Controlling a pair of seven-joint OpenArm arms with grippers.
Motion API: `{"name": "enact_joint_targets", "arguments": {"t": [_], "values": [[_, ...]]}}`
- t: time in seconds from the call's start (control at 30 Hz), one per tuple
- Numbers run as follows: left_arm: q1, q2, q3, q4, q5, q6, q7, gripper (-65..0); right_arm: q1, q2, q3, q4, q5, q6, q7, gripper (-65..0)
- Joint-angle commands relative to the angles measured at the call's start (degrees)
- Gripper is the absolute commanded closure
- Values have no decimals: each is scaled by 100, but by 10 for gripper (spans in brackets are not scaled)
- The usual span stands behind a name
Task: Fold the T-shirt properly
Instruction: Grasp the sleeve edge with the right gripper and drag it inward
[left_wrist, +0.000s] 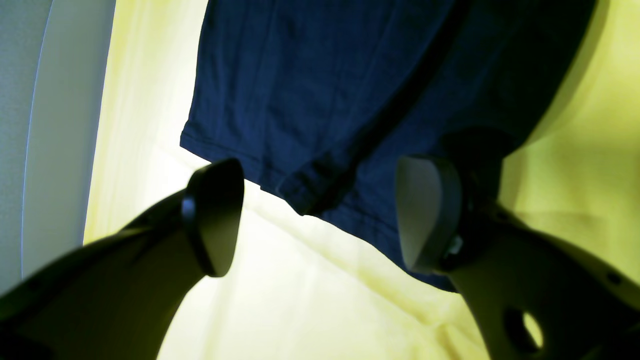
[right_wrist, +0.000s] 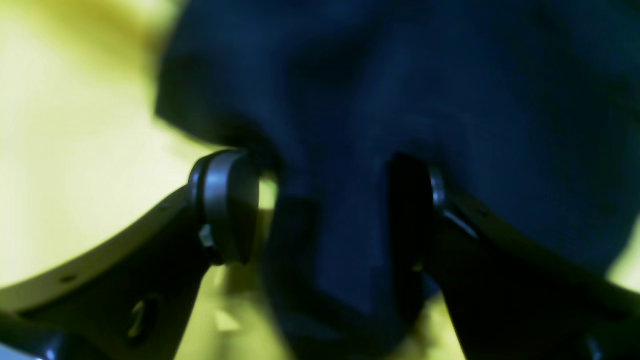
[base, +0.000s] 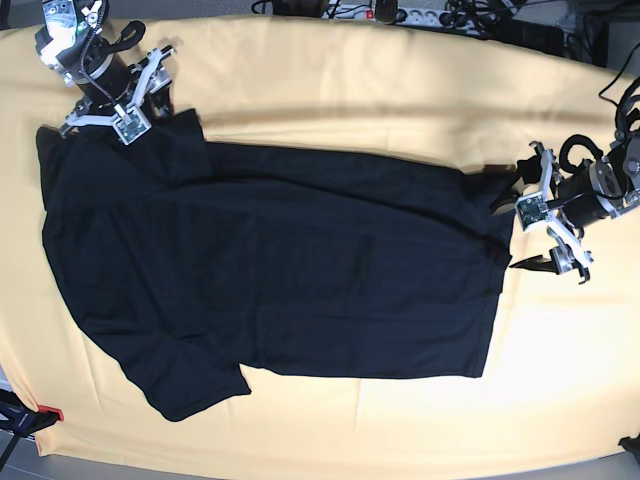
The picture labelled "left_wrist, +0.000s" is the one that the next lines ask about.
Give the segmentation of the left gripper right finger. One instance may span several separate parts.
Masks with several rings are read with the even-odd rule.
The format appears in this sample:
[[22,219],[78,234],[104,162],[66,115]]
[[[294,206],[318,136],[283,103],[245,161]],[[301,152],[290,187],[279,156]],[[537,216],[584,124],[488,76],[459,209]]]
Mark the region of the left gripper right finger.
[[395,172],[402,259],[448,277],[492,360],[639,358],[639,285],[534,230],[450,161],[405,156]]

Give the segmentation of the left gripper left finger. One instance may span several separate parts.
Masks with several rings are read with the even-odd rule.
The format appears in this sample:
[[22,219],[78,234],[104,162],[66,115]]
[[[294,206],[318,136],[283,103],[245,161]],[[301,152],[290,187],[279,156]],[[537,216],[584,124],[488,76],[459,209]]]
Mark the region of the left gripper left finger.
[[155,360],[187,293],[233,264],[245,192],[237,159],[1,296],[3,360]]

